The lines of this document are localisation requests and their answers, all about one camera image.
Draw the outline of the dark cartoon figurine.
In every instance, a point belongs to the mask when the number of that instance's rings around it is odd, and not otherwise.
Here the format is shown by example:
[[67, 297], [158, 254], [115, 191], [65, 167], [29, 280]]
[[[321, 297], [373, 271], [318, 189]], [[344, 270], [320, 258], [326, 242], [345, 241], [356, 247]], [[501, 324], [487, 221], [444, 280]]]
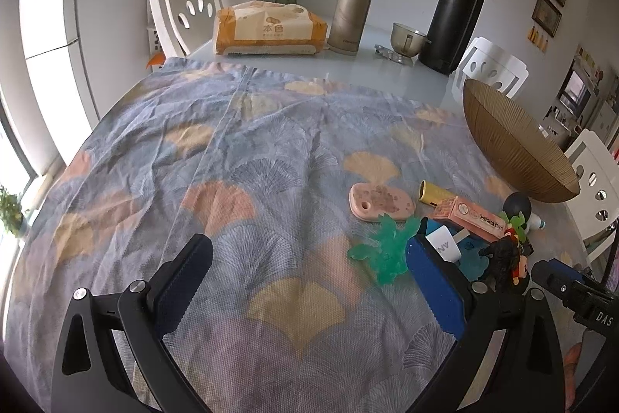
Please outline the dark cartoon figurine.
[[479, 276], [479, 281], [490, 285], [496, 293], [523, 295], [529, 285], [528, 256], [525, 254], [526, 219], [523, 212], [507, 218], [504, 236], [479, 251], [479, 256], [488, 259], [488, 265]]

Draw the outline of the teal round disc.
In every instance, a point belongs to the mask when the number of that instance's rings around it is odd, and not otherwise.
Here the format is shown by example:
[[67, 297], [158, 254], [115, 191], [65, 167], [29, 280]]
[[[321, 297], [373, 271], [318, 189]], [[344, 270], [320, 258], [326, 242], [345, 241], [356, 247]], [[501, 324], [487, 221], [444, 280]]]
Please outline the teal round disc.
[[489, 265], [488, 258], [479, 254], [483, 248], [483, 246], [473, 246], [469, 243], [460, 247], [462, 256], [457, 266], [469, 282], [476, 281]]

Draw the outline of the black helmet figurine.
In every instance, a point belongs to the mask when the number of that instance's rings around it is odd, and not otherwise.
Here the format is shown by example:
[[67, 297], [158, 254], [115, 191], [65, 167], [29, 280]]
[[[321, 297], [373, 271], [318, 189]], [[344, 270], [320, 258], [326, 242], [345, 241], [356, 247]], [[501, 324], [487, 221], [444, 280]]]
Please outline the black helmet figurine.
[[545, 228], [545, 222], [533, 212], [529, 197], [521, 192], [512, 193], [503, 204], [503, 212], [509, 219], [523, 217], [524, 231], [538, 231]]

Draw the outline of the white power adapter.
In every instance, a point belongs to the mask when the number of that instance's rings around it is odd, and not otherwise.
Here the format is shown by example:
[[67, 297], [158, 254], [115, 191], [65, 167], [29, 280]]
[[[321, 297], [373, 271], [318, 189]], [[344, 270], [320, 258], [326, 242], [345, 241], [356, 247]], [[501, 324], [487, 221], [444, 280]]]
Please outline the white power adapter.
[[435, 231], [426, 236], [426, 240], [436, 250], [444, 261], [457, 263], [461, 260], [462, 253], [458, 243], [470, 236], [467, 228], [462, 228], [454, 235], [446, 225], [441, 225]]

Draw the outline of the pink rectangular box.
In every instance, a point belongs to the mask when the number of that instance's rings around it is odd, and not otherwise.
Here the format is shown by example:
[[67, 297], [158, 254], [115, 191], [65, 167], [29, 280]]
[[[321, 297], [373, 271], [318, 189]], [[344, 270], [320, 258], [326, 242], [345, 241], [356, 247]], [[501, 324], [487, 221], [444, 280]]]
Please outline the pink rectangular box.
[[442, 200], [435, 206], [431, 218], [435, 221], [449, 221], [460, 228], [466, 228], [470, 234], [488, 243], [503, 238], [507, 229], [507, 223], [503, 218], [458, 196]]

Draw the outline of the green translucent leaf toy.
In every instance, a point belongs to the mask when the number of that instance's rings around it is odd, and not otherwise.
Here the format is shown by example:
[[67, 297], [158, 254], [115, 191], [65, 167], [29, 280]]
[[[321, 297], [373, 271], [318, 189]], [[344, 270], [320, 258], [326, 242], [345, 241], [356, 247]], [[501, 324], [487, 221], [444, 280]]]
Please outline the green translucent leaf toy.
[[347, 256], [351, 260], [364, 262], [378, 285], [388, 285], [408, 271], [405, 262], [406, 244], [417, 234], [421, 220], [409, 217], [403, 223], [398, 223], [389, 215], [382, 214], [378, 224], [376, 232], [370, 236], [370, 244], [361, 243], [351, 247]]

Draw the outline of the white chair near right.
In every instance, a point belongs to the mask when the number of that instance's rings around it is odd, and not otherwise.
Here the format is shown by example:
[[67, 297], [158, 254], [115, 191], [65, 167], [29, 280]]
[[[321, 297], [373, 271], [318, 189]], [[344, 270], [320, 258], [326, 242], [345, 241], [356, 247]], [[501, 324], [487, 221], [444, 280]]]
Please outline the white chair near right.
[[602, 238], [618, 219], [618, 165], [598, 135], [583, 129], [566, 150], [576, 172], [579, 194], [566, 205], [583, 241], [591, 265], [612, 244]]

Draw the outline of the white chair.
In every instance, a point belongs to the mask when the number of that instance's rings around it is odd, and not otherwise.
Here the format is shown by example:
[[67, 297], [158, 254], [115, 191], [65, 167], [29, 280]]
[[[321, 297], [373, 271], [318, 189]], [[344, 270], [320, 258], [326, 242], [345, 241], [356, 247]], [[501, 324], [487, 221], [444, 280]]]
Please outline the white chair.
[[598, 135], [583, 129], [566, 150], [576, 172], [579, 194], [566, 205], [583, 241], [591, 265], [612, 244], [602, 238], [618, 219], [618, 165]]
[[452, 92], [461, 101], [466, 80], [477, 80], [516, 98], [529, 77], [527, 65], [486, 38], [474, 38], [455, 70]]
[[191, 55], [212, 40], [221, 0], [149, 0], [162, 53], [167, 59]]

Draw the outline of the brown ribbed glass bowl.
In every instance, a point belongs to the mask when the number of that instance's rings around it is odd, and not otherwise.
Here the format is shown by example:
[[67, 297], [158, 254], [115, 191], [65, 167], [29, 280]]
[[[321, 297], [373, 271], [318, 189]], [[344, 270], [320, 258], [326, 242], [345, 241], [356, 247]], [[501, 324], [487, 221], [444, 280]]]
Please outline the brown ribbed glass bowl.
[[566, 154], [542, 134], [522, 106], [483, 82], [466, 80], [463, 107], [475, 144], [509, 185], [545, 203], [563, 203], [579, 195]]

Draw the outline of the white chair far right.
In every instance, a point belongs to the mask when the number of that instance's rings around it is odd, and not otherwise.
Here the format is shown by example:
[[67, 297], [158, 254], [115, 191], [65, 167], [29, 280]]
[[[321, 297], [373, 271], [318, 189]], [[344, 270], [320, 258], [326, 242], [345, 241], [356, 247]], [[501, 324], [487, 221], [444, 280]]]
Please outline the white chair far right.
[[486, 38], [474, 38], [455, 70], [452, 92], [461, 101], [466, 80], [477, 80], [516, 98], [529, 77], [527, 65]]

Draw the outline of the floral patterned tablecloth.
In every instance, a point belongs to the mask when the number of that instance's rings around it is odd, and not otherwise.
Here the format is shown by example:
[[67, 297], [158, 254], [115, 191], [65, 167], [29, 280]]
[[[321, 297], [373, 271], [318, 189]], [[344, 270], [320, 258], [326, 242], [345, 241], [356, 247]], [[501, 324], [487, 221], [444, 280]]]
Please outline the floral patterned tablecloth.
[[43, 410], [72, 293], [149, 279], [195, 234], [214, 261], [165, 342], [216, 412], [403, 412], [453, 337], [413, 278], [348, 259], [358, 182], [422, 181], [491, 212], [509, 186], [463, 117], [318, 77], [170, 61], [121, 98], [48, 193], [17, 263], [4, 354]]

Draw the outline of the lower small framed picture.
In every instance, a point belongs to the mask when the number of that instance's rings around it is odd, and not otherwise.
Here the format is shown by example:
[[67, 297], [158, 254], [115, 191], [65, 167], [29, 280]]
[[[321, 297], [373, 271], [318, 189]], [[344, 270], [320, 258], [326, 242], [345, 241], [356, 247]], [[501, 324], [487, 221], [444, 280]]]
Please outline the lower small framed picture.
[[536, 0], [532, 19], [551, 38], [556, 36], [562, 17], [561, 11], [554, 5], [552, 0]]

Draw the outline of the tall black thermos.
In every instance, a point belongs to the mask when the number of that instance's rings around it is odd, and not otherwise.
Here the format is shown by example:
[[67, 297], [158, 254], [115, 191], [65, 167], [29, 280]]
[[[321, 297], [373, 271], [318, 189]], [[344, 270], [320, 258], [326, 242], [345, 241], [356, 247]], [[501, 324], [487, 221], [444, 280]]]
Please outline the tall black thermos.
[[436, 72], [449, 75], [469, 44], [485, 0], [439, 0], [429, 26], [428, 42], [420, 61]]

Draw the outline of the white chair far left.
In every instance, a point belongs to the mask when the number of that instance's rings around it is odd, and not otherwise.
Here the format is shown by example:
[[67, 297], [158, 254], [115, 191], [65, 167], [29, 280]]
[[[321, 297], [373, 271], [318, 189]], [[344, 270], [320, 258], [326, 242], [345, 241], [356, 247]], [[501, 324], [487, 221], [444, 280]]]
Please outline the white chair far left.
[[167, 59], [191, 55], [212, 40], [221, 0], [149, 0], [162, 53]]

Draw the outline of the orange tissue pack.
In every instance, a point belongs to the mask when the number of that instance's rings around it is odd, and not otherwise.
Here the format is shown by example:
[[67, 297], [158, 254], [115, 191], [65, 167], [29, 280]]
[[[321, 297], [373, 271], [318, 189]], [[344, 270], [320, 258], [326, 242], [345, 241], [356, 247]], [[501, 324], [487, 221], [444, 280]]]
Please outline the orange tissue pack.
[[316, 55], [327, 23], [298, 4], [253, 0], [217, 12], [215, 55]]

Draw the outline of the champagne gold thermos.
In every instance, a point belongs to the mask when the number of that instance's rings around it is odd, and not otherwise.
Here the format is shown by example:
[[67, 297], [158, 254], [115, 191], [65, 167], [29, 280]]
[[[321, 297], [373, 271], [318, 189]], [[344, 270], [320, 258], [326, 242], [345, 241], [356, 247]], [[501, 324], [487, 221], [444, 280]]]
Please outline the champagne gold thermos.
[[327, 39], [331, 50], [347, 55], [358, 52], [370, 3], [371, 0], [337, 0]]

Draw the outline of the yellow wall ornaments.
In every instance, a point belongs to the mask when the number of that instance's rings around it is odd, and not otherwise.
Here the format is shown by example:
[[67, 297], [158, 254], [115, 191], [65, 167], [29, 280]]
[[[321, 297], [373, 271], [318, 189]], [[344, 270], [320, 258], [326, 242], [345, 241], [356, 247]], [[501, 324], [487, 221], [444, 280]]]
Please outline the yellow wall ornaments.
[[547, 38], [547, 34], [544, 32], [543, 29], [540, 29], [536, 25], [532, 26], [528, 32], [527, 39], [541, 52], [547, 52], [549, 39]]

